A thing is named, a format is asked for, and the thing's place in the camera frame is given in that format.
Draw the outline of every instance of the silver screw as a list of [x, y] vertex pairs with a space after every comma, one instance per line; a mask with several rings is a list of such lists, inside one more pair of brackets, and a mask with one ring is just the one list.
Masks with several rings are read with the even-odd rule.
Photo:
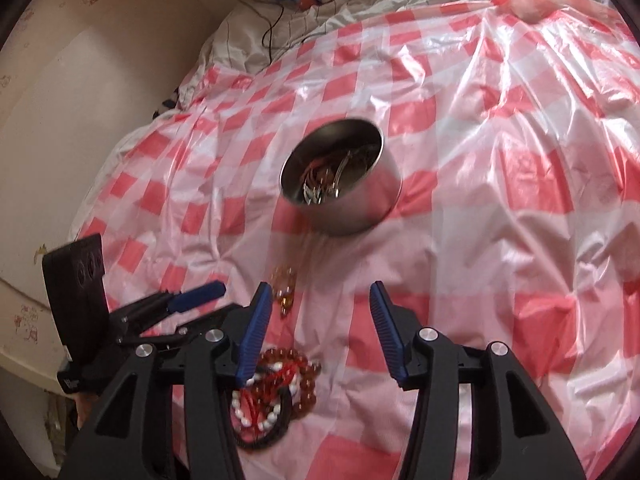
[[507, 345], [501, 343], [500, 341], [496, 341], [495, 343], [491, 343], [491, 352], [496, 355], [507, 355], [509, 349]]
[[210, 343], [217, 343], [218, 341], [222, 341], [222, 338], [225, 336], [225, 333], [222, 330], [214, 328], [209, 330], [205, 335], [204, 339], [209, 341]]
[[436, 341], [438, 338], [438, 332], [429, 326], [421, 328], [418, 335], [420, 339], [424, 339], [425, 341]]
[[136, 355], [138, 357], [149, 357], [154, 348], [149, 343], [144, 343], [136, 348]]

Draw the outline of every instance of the red and white checkered tablecloth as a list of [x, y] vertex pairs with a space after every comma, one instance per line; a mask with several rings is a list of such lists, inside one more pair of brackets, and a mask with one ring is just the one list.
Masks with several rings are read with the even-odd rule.
[[[266, 344], [322, 362], [319, 400], [281, 443], [242, 454], [249, 480], [398, 474], [415, 393], [386, 371], [374, 280], [457, 343], [509, 344], [595, 478], [640, 415], [639, 69], [620, 15], [588, 0], [371, 18], [256, 76], [211, 68], [188, 109], [120, 161], [81, 234], [103, 236], [112, 309], [211, 278], [246, 304], [274, 266], [298, 269]], [[402, 194], [372, 230], [327, 238], [278, 195], [278, 175], [305, 134], [345, 116], [380, 126]], [[175, 405], [184, 457], [178, 389]]]

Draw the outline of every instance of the metal bowl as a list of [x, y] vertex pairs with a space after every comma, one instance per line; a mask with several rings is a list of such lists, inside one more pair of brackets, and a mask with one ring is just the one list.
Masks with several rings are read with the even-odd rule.
[[[340, 193], [321, 203], [307, 203], [302, 181], [306, 169], [318, 158], [340, 150], [370, 146], [368, 168], [345, 170]], [[342, 119], [324, 124], [306, 136], [291, 152], [280, 173], [280, 192], [300, 209], [317, 231], [351, 235], [379, 223], [394, 207], [402, 180], [385, 138], [375, 124], [363, 119]]]

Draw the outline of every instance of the blue gripper pad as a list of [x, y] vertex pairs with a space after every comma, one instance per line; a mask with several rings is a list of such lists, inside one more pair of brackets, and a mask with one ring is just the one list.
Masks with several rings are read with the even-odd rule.
[[371, 317], [376, 325], [380, 346], [385, 355], [389, 374], [398, 384], [404, 383], [408, 377], [404, 362], [404, 343], [394, 323], [392, 309], [398, 308], [389, 299], [382, 282], [375, 282], [369, 289], [369, 307]]
[[244, 388], [248, 379], [254, 376], [255, 367], [260, 357], [260, 349], [267, 333], [267, 325], [271, 317], [273, 292], [268, 283], [262, 282], [249, 305], [252, 309], [251, 319], [247, 324], [242, 341], [238, 346], [238, 368], [236, 369], [236, 384]]
[[176, 294], [176, 296], [167, 305], [167, 311], [171, 314], [176, 312], [187, 312], [192, 308], [201, 306], [209, 301], [222, 298], [226, 293], [225, 284], [219, 280], [209, 282], [206, 285], [192, 288], [187, 292]]

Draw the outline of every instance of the bed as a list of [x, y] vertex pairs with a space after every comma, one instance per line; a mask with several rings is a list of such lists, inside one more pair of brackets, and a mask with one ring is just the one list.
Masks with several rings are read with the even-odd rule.
[[[272, 316], [266, 343], [322, 362], [318, 404], [277, 446], [242, 454], [244, 472], [387, 479], [415, 395], [386, 373], [369, 317], [367, 286], [383, 280], [456, 343], [507, 342], [596, 478], [640, 415], [640, 48], [613, 5], [335, 0], [284, 10], [271, 48], [265, 28], [234, 10], [176, 109], [100, 170], [70, 238], [102, 235], [110, 308], [213, 278], [228, 288], [219, 304], [246, 304], [275, 266], [293, 266], [293, 310]], [[403, 184], [385, 221], [335, 239], [279, 197], [278, 172], [306, 133], [345, 116], [380, 126]], [[461, 399], [466, 478], [470, 392]], [[178, 388], [174, 404], [186, 460]]]

